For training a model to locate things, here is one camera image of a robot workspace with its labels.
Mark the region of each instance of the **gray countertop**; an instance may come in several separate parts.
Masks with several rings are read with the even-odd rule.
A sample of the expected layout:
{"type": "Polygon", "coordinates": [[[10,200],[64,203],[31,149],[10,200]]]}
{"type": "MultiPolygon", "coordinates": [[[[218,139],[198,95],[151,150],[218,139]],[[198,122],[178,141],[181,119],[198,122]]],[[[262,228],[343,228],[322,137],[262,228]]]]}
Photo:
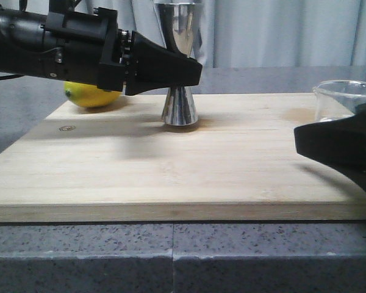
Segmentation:
{"type": "MultiPolygon", "coordinates": [[[[192,90],[328,79],[366,81],[366,67],[205,69],[192,90]]],[[[0,81],[0,152],[64,101],[59,81],[0,81]]],[[[0,224],[0,292],[366,292],[366,221],[0,224]]]]}

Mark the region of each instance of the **bamboo board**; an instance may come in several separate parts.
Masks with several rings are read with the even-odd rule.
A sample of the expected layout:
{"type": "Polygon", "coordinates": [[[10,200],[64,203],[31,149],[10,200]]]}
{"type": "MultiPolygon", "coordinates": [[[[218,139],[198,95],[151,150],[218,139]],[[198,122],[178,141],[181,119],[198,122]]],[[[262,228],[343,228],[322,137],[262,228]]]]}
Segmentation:
{"type": "Polygon", "coordinates": [[[63,104],[0,154],[0,222],[366,219],[357,185],[295,152],[313,94],[196,95],[188,129],[164,100],[63,104]]]}

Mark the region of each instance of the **cocktail jigger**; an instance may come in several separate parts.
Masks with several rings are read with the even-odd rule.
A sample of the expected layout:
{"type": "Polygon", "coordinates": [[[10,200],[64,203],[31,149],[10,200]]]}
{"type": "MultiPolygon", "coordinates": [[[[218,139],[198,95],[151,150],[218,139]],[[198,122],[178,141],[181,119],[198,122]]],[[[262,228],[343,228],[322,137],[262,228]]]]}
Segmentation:
{"type": "MultiPolygon", "coordinates": [[[[202,5],[157,3],[155,7],[167,50],[190,57],[194,36],[199,28],[202,5]]],[[[185,126],[198,121],[189,87],[171,87],[168,90],[162,120],[173,126],[185,126]]]]}

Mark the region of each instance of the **white curtain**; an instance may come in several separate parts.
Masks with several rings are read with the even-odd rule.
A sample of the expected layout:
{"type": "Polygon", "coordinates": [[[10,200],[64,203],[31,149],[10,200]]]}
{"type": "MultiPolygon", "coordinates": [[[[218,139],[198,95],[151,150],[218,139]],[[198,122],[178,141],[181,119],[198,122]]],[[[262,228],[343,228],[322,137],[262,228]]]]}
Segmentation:
{"type": "MultiPolygon", "coordinates": [[[[8,8],[17,2],[0,0],[8,8]]],[[[83,0],[77,10],[117,9],[120,28],[162,45],[154,2],[160,0],[83,0]]],[[[366,0],[189,2],[204,5],[193,50],[205,67],[366,65],[366,0]]],[[[29,0],[28,11],[46,14],[48,0],[29,0]]]]}

